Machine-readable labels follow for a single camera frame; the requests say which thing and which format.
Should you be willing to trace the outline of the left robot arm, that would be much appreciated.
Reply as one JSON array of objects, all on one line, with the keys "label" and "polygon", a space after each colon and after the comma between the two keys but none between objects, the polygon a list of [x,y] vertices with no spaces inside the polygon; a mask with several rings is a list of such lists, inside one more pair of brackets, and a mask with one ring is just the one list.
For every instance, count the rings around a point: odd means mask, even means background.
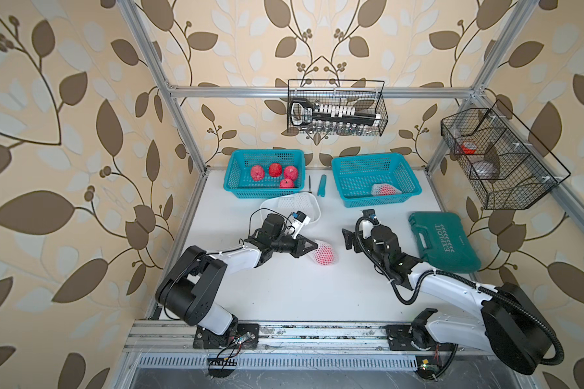
[{"label": "left robot arm", "polygon": [[242,239],[238,248],[209,252],[188,247],[158,286],[157,303],[185,324],[216,336],[229,335],[237,319],[215,303],[224,278],[260,267],[275,253],[299,259],[316,251],[318,243],[301,235],[310,222],[301,211],[284,216],[271,210],[262,226]]}]

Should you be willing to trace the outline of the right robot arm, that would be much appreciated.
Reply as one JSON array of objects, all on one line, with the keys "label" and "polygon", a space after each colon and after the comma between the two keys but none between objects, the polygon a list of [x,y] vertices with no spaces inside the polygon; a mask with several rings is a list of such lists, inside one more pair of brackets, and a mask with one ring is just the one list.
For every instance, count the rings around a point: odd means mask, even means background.
[{"label": "right robot arm", "polygon": [[342,235],[346,248],[372,263],[402,305],[413,305],[425,293],[462,310],[462,315],[422,310],[404,336],[412,347],[449,345],[453,353],[474,348],[525,375],[563,363],[565,350],[555,330],[516,284],[480,284],[433,267],[405,253],[389,227],[367,217]]}]

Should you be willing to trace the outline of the white plastic tray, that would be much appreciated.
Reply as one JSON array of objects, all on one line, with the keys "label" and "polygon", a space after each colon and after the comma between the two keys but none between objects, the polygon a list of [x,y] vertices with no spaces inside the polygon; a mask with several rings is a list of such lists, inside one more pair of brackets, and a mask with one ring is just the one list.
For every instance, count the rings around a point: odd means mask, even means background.
[{"label": "white plastic tray", "polygon": [[303,212],[310,218],[309,225],[316,224],[321,218],[321,209],[316,196],[309,192],[300,192],[272,199],[261,204],[259,215],[264,220],[269,213],[279,212],[288,217],[292,212]]}]

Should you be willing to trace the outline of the teal knife sheath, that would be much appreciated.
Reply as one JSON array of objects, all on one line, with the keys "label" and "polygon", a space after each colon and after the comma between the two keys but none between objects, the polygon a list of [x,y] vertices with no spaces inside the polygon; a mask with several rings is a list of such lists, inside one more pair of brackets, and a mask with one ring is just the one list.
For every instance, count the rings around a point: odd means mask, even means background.
[{"label": "teal knife sheath", "polygon": [[326,183],[327,183],[327,176],[325,174],[323,174],[323,175],[321,175],[321,179],[320,179],[319,187],[318,187],[318,191],[317,191],[317,195],[319,197],[325,197]]}]

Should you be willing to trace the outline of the right teal plastic basket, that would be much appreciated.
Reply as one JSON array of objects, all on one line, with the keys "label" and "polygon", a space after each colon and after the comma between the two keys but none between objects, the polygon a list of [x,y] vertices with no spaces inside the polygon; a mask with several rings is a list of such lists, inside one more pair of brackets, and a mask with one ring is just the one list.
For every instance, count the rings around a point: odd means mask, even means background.
[{"label": "right teal plastic basket", "polygon": [[[400,204],[422,193],[418,178],[398,153],[339,157],[333,160],[332,170],[343,205],[348,208]],[[389,183],[402,194],[372,196],[372,186],[379,183]]]}]

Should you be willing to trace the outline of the teal plastic basket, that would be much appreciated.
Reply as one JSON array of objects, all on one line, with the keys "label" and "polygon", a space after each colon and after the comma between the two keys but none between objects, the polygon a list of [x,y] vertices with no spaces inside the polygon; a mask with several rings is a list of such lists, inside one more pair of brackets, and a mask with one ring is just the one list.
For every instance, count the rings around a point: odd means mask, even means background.
[{"label": "teal plastic basket", "polygon": [[[418,178],[398,153],[339,157],[333,160],[332,170],[343,205],[348,208],[400,204],[422,193]],[[402,194],[372,196],[372,186],[379,183],[389,183]]]},{"label": "teal plastic basket", "polygon": [[[268,173],[270,165],[279,163],[282,168],[293,166],[298,170],[292,188],[281,188],[283,177],[274,178]],[[255,181],[251,168],[260,166],[265,177]],[[239,199],[271,199],[300,192],[305,183],[305,154],[298,149],[247,149],[236,150],[225,172],[223,187]]]}]

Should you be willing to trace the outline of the green tool case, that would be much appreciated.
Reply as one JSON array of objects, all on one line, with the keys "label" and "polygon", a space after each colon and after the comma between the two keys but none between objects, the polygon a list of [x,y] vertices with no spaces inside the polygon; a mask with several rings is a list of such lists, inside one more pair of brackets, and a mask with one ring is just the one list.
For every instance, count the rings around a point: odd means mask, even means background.
[{"label": "green tool case", "polygon": [[452,212],[413,212],[408,218],[420,259],[440,270],[469,274],[482,263],[468,241],[459,215]]}]

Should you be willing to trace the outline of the left teal plastic basket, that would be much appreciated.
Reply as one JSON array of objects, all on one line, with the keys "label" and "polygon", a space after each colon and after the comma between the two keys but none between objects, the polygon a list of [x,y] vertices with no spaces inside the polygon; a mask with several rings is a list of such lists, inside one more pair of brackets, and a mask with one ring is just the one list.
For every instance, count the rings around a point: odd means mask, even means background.
[{"label": "left teal plastic basket", "polygon": [[[268,173],[270,165],[279,163],[282,168],[293,166],[298,170],[292,188],[281,188],[283,177],[274,178]],[[251,168],[260,166],[265,177],[255,181]],[[305,154],[298,149],[247,149],[236,150],[225,172],[223,187],[239,199],[271,199],[300,192],[305,183]]]}]

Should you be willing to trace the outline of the black white tool set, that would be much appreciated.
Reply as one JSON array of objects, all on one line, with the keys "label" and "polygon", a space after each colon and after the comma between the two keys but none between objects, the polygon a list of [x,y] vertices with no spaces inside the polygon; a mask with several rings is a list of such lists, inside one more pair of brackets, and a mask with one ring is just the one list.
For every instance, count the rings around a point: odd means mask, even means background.
[{"label": "black white tool set", "polygon": [[318,123],[379,126],[384,119],[379,113],[365,113],[353,106],[314,104],[308,99],[292,100],[288,105],[287,114],[294,126]]}]

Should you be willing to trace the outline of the red tape roll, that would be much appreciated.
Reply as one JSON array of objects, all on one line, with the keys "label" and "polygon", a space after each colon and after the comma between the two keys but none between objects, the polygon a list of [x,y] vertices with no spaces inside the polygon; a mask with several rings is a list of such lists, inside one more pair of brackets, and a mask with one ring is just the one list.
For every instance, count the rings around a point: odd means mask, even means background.
[{"label": "red tape roll", "polygon": [[460,149],[464,155],[475,155],[478,151],[478,146],[473,142],[464,141],[461,144]]}]

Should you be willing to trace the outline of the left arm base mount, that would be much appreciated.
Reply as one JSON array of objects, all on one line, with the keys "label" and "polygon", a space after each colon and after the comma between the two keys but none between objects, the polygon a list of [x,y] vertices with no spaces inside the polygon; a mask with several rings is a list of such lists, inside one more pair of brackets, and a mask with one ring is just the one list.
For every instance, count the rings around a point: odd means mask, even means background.
[{"label": "left arm base mount", "polygon": [[227,346],[241,346],[242,350],[256,349],[261,327],[257,323],[239,323],[234,320],[222,335],[204,327],[196,327],[194,349],[223,350]]}]

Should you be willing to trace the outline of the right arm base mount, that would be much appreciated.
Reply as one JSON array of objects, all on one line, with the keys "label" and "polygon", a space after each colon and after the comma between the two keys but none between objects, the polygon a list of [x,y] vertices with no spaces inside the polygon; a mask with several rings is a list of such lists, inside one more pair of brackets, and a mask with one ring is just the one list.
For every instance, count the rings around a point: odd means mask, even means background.
[{"label": "right arm base mount", "polygon": [[439,343],[426,329],[429,319],[438,312],[427,308],[418,314],[410,324],[389,324],[384,327],[390,351],[407,352],[448,352],[455,344]]}]

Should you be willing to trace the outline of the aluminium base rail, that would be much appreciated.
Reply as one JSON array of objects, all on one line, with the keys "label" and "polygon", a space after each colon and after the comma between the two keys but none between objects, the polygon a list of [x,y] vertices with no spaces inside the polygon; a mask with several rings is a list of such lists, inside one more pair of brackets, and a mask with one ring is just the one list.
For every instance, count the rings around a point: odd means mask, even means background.
[{"label": "aluminium base rail", "polygon": [[414,372],[452,349],[416,348],[405,323],[241,322],[225,347],[200,327],[161,320],[136,322],[123,351],[144,368]]}]

